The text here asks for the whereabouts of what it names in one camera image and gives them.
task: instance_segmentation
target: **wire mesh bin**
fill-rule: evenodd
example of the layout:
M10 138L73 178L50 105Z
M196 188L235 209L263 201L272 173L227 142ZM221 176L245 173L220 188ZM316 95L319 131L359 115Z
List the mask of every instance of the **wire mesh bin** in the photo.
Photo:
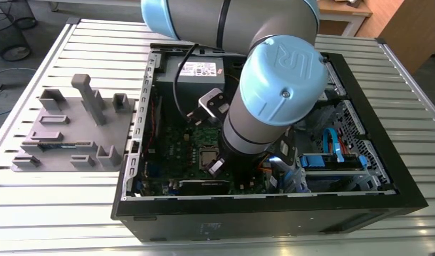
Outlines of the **wire mesh bin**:
M14 25L12 15L0 13L0 57L6 61L21 60L30 54L30 47Z
M0 0L0 9L14 17L14 24L20 29L32 28L37 24L26 0Z

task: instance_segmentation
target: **silver metal frame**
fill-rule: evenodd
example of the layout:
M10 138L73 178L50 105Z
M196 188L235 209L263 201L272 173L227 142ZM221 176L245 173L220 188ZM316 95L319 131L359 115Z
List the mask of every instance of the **silver metal frame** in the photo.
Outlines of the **silver metal frame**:
M402 65L398 57L395 56L392 50L388 47L388 45L387 44L379 44L379 45L380 45L380 48L384 51L386 55L388 56L391 62L395 64L395 68L398 69L400 76L406 80L406 83L408 84L411 91L414 92L414 94L416 95L419 100L426 105L427 110L431 111L431 113L434 115L434 120L435 120L435 106L434 106L431 100L428 99L424 91L422 90L422 88L419 87L414 78L411 77L408 71L406 70L404 66Z
M30 120L36 112L25 108L38 107L34 96L38 96L42 85L50 85L45 81L57 82L60 89L69 92L62 87L61 79L65 74L69 70L82 71L82 66L96 63L100 68L88 70L104 75L100 82L95 80L96 86L104 89L101 91L121 90L136 99L140 95L140 79L107 76L105 72L129 73L132 76L133 72L128 72L128 69L115 72L115 68L144 70L143 58L147 52L141 46L149 43L171 43L168 38L152 33L145 24L136 22L82 19L66 42L65 36L70 29L72 25L65 25L0 129L0 167L10 166L14 153L9 150L18 148L17 142L21 138L13 138L13 135L29 131L29 124L21 124L21 121ZM61 53L57 52L58 45L66 45ZM387 218L345 235L140 243L121 223L109 218L117 173L13 173L9 169L0 169L0 254L105 254L111 251L120 256L261 256L341 255L356 251L361 256L373 256L376 251L384 255L402 256L435 252L432 111L426 111L399 70L394 68L398 65L388 59L373 39L319 35L315 47L319 51L344 56L412 178L428 200L427 208L403 217ZM50 59L54 55L60 55L56 62ZM125 65L107 68L105 64L113 61ZM45 72L49 66L54 66L50 74ZM407 100L400 99L408 94L411 96Z
M9 112L5 122L0 128L0 146L2 145L1 142L5 139L5 136L9 132L9 128L14 124L14 121L20 114L20 110L22 109L22 107L36 89L37 83L38 83L42 75L50 68L50 64L54 63L54 61L58 59L58 54L60 54L62 48L65 47L65 44L68 43L68 39L73 33L74 28L76 28L76 25L65 24L65 26L57 36L57 39L50 47L50 50L37 68L37 71L36 71L32 79L30 79L30 82L28 83L28 85L24 89L24 92L22 92L21 96L18 97L18 100L13 106L13 109Z

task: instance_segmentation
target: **floor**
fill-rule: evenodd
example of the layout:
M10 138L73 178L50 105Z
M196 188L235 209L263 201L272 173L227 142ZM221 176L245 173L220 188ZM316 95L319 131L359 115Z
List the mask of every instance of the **floor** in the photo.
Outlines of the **floor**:
M13 67L32 69L38 67L69 17L141 21L141 10L133 7L60 3L58 12L50 12L46 2L29 1L29 4L38 21L33 29L24 31L32 47L32 55L18 62L0 60L0 70ZM0 85L4 84L4 91L0 93L0 113L13 107L32 75L33 71L29 70L12 70L0 73ZM435 61L432 58L424 63L414 77L435 104ZM5 117L6 115L0 115L0 126Z

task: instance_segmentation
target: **white label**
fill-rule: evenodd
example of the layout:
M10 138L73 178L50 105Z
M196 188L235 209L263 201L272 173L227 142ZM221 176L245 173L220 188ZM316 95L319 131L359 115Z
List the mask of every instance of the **white label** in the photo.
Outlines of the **white label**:
M360 13L360 12L352 12L352 15L355 16L368 16L368 13Z
M269 178L269 183L271 183L271 185L273 185L275 188L277 187L277 180L275 179L273 176L271 176L271 178Z
M179 75L217 76L216 64L213 62L187 62Z

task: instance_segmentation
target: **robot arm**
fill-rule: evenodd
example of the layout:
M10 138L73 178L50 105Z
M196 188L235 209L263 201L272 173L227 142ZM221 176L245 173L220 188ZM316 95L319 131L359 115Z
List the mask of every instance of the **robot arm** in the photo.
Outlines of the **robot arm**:
M141 11L153 32L248 56L220 147L225 161L259 155L324 91L316 0L143 0Z

